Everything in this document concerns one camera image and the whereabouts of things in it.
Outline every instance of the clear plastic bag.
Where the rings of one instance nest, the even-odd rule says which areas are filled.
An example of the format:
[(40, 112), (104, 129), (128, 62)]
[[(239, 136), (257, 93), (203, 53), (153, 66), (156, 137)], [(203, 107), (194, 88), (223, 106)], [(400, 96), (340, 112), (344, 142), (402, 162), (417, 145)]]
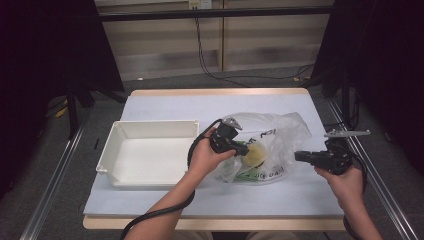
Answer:
[(293, 171), (294, 152), (302, 149), (311, 133), (297, 113), (235, 113), (243, 131), (234, 139), (249, 147), (246, 156), (232, 157), (218, 165), (214, 176), (223, 182), (262, 185), (287, 178)]

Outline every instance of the black controller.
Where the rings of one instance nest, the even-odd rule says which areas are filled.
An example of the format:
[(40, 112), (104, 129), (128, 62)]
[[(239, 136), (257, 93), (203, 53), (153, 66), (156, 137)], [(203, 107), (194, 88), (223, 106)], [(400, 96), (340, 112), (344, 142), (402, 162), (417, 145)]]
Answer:
[(297, 151), (294, 153), (296, 161), (307, 162), (312, 166), (326, 169), (335, 175), (341, 175), (353, 164), (353, 156), (340, 142), (327, 140), (327, 151), (309, 152)]
[(234, 149), (236, 150), (234, 156), (246, 156), (249, 152), (247, 146), (233, 140), (238, 135), (236, 128), (242, 130), (234, 118), (224, 119), (219, 124), (210, 137), (210, 144), (214, 152), (223, 153)]

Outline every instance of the black cord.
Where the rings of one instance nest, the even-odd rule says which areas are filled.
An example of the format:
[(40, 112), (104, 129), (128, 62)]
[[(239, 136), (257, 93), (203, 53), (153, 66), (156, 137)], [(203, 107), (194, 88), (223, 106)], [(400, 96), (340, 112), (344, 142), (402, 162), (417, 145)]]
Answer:
[(199, 53), (200, 66), (202, 68), (202, 71), (205, 73), (205, 75), (210, 77), (210, 78), (220, 80), (220, 81), (226, 81), (226, 82), (230, 82), (230, 83), (240, 85), (242, 87), (250, 88), (250, 86), (244, 85), (244, 84), (239, 83), (239, 82), (231, 81), (231, 80), (228, 80), (228, 79), (231, 79), (231, 78), (264, 78), (264, 79), (284, 80), (284, 79), (297, 77), (300, 74), (306, 72), (310, 67), (312, 67), (314, 65), (314, 63), (313, 63), (313, 64), (301, 66), (298, 69), (297, 74), (291, 75), (291, 76), (286, 76), (286, 77), (270, 77), (270, 76), (254, 76), (254, 75), (234, 75), (234, 76), (217, 77), (217, 76), (215, 76), (215, 75), (213, 75), (212, 73), (209, 72), (209, 70), (207, 69), (207, 66), (205, 64), (205, 59), (203, 57), (202, 41), (201, 41), (201, 37), (200, 37), (199, 19), (195, 18), (195, 21), (196, 21), (196, 29), (197, 29), (197, 42), (198, 42), (198, 48), (199, 48), (198, 53)]
[[(190, 149), (188, 151), (188, 154), (187, 154), (187, 166), (188, 167), (190, 167), (191, 157), (193, 156), (193, 151), (196, 148), (197, 144), (202, 139), (206, 138), (205, 137), (205, 133), (207, 131), (209, 131), (213, 126), (215, 126), (215, 124), (217, 124), (218, 122), (222, 122), (222, 119), (218, 119), (218, 120), (214, 121), (208, 128), (206, 128), (193, 141), (193, 143), (191, 144)], [(157, 216), (160, 216), (160, 215), (164, 215), (164, 214), (168, 214), (168, 213), (172, 213), (172, 212), (176, 212), (176, 211), (179, 211), (179, 210), (184, 209), (185, 207), (187, 207), (188, 205), (190, 205), (190, 203), (193, 201), (195, 194), (196, 194), (196, 191), (193, 191), (191, 193), (190, 197), (187, 200), (185, 200), (184, 202), (182, 202), (182, 203), (180, 203), (178, 205), (175, 205), (175, 206), (172, 206), (172, 207), (168, 207), (168, 208), (164, 208), (164, 209), (159, 209), (159, 210), (156, 210), (156, 211), (153, 211), (153, 212), (149, 212), (149, 213), (143, 214), (143, 215), (141, 215), (141, 216), (133, 219), (131, 222), (129, 222), (127, 224), (127, 226), (125, 226), (124, 230), (122, 231), (122, 234), (121, 234), (120, 239), (121, 240), (125, 239), (125, 237), (127, 236), (128, 232), (131, 230), (131, 228), (133, 228), (136, 224), (138, 224), (138, 223), (140, 223), (140, 222), (142, 222), (144, 220), (147, 220), (147, 219), (154, 218), (154, 217), (157, 217)]]
[[(361, 97), (359, 96), (358, 92), (355, 90), (355, 100), (353, 102), (353, 109), (352, 109), (352, 116), (349, 118), (353, 123), (351, 128), (349, 128), (349, 131), (353, 131), (356, 129), (356, 127), (359, 124), (359, 107), (361, 103)], [(323, 124), (324, 127), (332, 127), (332, 126), (338, 126), (345, 123), (345, 121), (336, 122), (336, 123), (327, 123)]]
[(172, 207), (169, 207), (169, 208), (164, 208), (164, 209), (159, 209), (159, 210), (156, 210), (156, 211), (153, 211), (153, 212), (149, 212), (149, 213), (143, 214), (143, 215), (135, 218), (130, 223), (128, 223), (127, 226), (124, 228), (124, 230), (122, 231), (120, 239), (121, 240), (125, 239), (125, 237), (127, 236), (128, 232), (131, 230), (131, 228), (134, 227), (136, 224), (144, 221), (144, 220), (184, 209), (185, 207), (187, 207), (193, 201), (194, 195), (195, 195), (195, 191), (193, 191), (193, 193), (191, 193), (190, 197), (181, 204), (178, 204), (178, 205), (175, 205), (175, 206), (172, 206)]
[(314, 66), (315, 65), (315, 63), (312, 63), (312, 64), (307, 64), (307, 65), (304, 65), (304, 66), (301, 66), (299, 69), (297, 69), (297, 79), (299, 80), (299, 82), (298, 82), (298, 84), (297, 84), (297, 87), (300, 87), (300, 85), (301, 85), (301, 79), (300, 79), (300, 70), (302, 69), (302, 68), (304, 68), (304, 67), (306, 67), (303, 71), (302, 71), (302, 73), (304, 73), (304, 72), (306, 72), (309, 68), (311, 68), (312, 66)]
[(346, 232), (349, 233), (349, 235), (355, 239), (355, 240), (362, 240), (362, 238), (352, 229), (352, 226), (350, 226), (349, 221), (347, 220), (346, 216), (343, 217), (343, 225), (346, 229)]
[(323, 232), (323, 234), (324, 234), (325, 238), (327, 238), (327, 240), (331, 240), (330, 236), (328, 236), (328, 233)]

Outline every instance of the forearm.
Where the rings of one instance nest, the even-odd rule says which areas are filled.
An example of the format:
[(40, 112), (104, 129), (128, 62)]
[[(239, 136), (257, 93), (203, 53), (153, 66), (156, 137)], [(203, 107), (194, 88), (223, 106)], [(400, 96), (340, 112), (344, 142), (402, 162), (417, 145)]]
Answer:
[(383, 239), (372, 222), (363, 202), (343, 208), (352, 230), (363, 240)]
[[(186, 201), (202, 181), (203, 176), (187, 172), (184, 177), (147, 212), (172, 207)], [(126, 240), (169, 239), (177, 225), (182, 210), (154, 217), (135, 225)]]

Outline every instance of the hand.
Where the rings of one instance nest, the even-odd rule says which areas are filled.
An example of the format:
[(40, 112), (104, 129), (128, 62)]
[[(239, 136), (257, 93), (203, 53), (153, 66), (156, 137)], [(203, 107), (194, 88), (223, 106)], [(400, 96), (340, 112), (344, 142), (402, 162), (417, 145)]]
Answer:
[(342, 175), (334, 175), (324, 169), (315, 167), (315, 171), (325, 178), (343, 210), (363, 204), (362, 200), (362, 172), (350, 167)]
[(205, 133), (204, 139), (202, 139), (196, 146), (191, 157), (191, 163), (189, 172), (195, 172), (205, 177), (212, 172), (220, 162), (234, 156), (236, 150), (230, 150), (224, 153), (215, 153), (209, 142), (209, 137), (215, 128), (211, 128)]

